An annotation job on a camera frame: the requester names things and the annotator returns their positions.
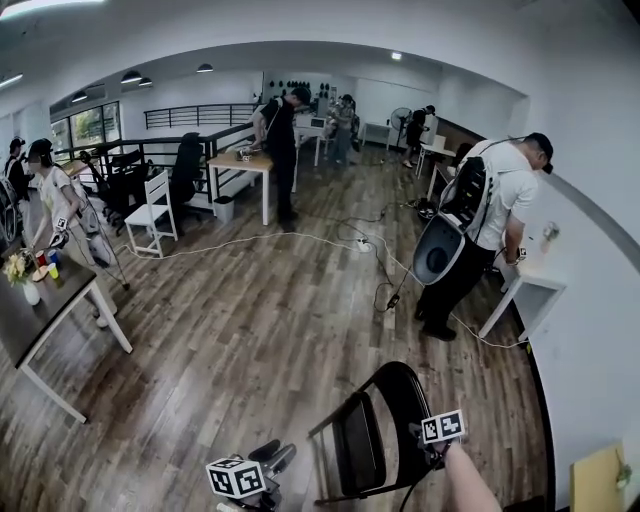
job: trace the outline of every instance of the extension cord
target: extension cord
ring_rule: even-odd
[[[376,234],[369,234],[369,233],[364,233],[365,236],[367,237],[373,237],[373,238],[377,238],[379,240],[382,240],[382,242],[384,243],[384,248],[387,251],[387,255],[389,256],[389,258],[391,258],[394,262],[396,262],[396,264],[402,268],[405,272],[411,274],[411,276],[415,279],[415,281],[424,288],[424,285],[420,282],[420,280],[416,277],[416,275],[411,272],[410,269],[408,269],[407,267],[405,267],[402,263],[400,263],[392,254],[391,251],[389,250],[389,246],[387,245],[387,241],[382,238],[380,235],[376,235]],[[317,240],[319,242],[325,242],[327,244],[331,244],[335,247],[340,247],[342,249],[347,249],[348,251],[351,252],[355,252],[358,254],[368,254],[371,252],[371,242],[369,242],[369,240],[367,238],[359,238],[356,240],[357,244],[358,244],[358,249],[354,249],[353,247],[349,247],[348,245],[344,245],[344,244],[337,244],[335,242],[332,242],[331,240],[326,240],[324,238],[320,238],[317,236],[313,236],[313,235],[308,235],[306,233],[296,233],[296,232],[290,232],[290,233],[272,233],[270,235],[256,235],[256,236],[252,236],[250,238],[239,238],[236,240],[230,240],[228,242],[225,242],[223,244],[220,245],[216,245],[214,247],[205,247],[203,249],[197,249],[195,251],[187,251],[187,252],[178,252],[176,254],[169,254],[167,256],[163,256],[162,258],[156,258],[153,256],[140,256],[139,254],[136,254],[130,247],[128,244],[123,244],[120,247],[118,247],[116,249],[116,251],[119,251],[120,249],[126,248],[131,254],[133,254],[136,258],[139,258],[141,260],[156,260],[156,261],[160,261],[160,260],[167,260],[167,259],[171,259],[171,258],[177,258],[178,256],[189,256],[192,254],[200,254],[203,252],[208,252],[208,251],[215,251],[217,249],[222,249],[223,247],[226,247],[228,245],[232,245],[232,244],[237,244],[237,243],[241,243],[241,242],[250,242],[251,240],[262,240],[262,239],[267,239],[267,238],[273,238],[273,237],[280,237],[280,236],[301,236],[303,238],[311,238],[313,240]],[[369,250],[360,250],[360,247],[363,246],[367,246],[369,248]],[[398,302],[400,301],[400,296],[396,293],[394,294],[389,301],[387,302],[387,309],[393,309],[396,304],[398,304]],[[453,316],[453,318],[459,322],[460,324],[462,324],[462,326],[467,329],[467,331],[469,331],[477,340],[481,341],[482,343],[489,345],[490,347],[495,347],[495,348],[513,348],[513,347],[517,347],[518,345],[522,345],[523,343],[529,343],[528,340],[524,340],[524,341],[519,341],[518,343],[514,343],[513,345],[495,345],[493,343],[489,343],[488,341],[486,341],[485,339],[481,338],[480,336],[478,336],[475,332],[473,332],[473,330],[467,325],[465,324],[462,320],[460,320],[456,315],[454,315],[453,313],[451,313],[451,316]]]

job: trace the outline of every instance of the cup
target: cup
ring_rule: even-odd
[[[58,279],[58,276],[59,276],[60,274],[58,274],[58,267],[56,266],[56,264],[55,264],[55,263],[52,263],[51,265],[49,265],[49,266],[47,267],[47,270],[49,271],[49,275],[50,275],[51,277],[53,277],[54,279]]]
[[[38,260],[38,266],[47,266],[47,258],[44,257],[44,251],[38,251],[36,253],[36,260]]]
[[[51,263],[55,263],[57,265],[58,264],[58,251],[56,251],[55,249],[51,249],[47,253],[47,258],[49,258],[49,261]]]

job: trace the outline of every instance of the white t-shirt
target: white t-shirt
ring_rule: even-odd
[[[501,142],[494,146],[491,144],[493,141],[489,140],[479,142],[471,148],[465,160],[480,156],[495,172],[494,192],[477,244],[484,249],[498,250],[509,215],[526,222],[527,210],[538,191],[538,179],[529,161],[511,142]],[[476,215],[478,224],[483,214],[484,205]],[[471,240],[475,240],[478,228],[472,226],[467,233]]]
[[[53,225],[55,226],[57,224],[60,217],[64,217],[69,220],[69,227],[73,228],[78,225],[78,219],[75,215],[69,219],[71,205],[62,193],[62,187],[66,186],[73,188],[71,178],[69,178],[62,169],[53,166],[49,175],[44,180],[40,180],[38,190],[42,204],[44,204],[51,213]]]

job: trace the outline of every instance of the white chair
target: white chair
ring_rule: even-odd
[[[138,251],[150,252],[157,254],[161,258],[162,247],[160,246],[160,237],[172,236],[174,240],[178,240],[178,233],[176,231],[176,224],[173,221],[173,212],[171,211],[171,197],[169,195],[169,174],[164,171],[155,178],[145,182],[144,191],[147,196],[147,204],[143,204],[135,212],[129,215],[124,223],[127,225],[127,231],[129,231],[129,238],[131,239],[131,245],[133,251],[138,254]],[[167,198],[167,204],[154,204],[162,197]],[[156,221],[162,217],[165,213],[169,213],[169,219],[171,220],[171,228],[173,233],[163,233],[156,229]],[[140,247],[136,245],[133,238],[133,232],[131,226],[144,226],[147,228],[147,232],[153,237],[153,241],[147,247]]]

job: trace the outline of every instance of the flower vase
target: flower vase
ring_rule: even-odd
[[[32,306],[35,306],[38,302],[40,302],[40,293],[38,292],[38,288],[31,281],[25,281],[22,283],[22,291],[24,292],[24,297],[27,299],[27,302]]]

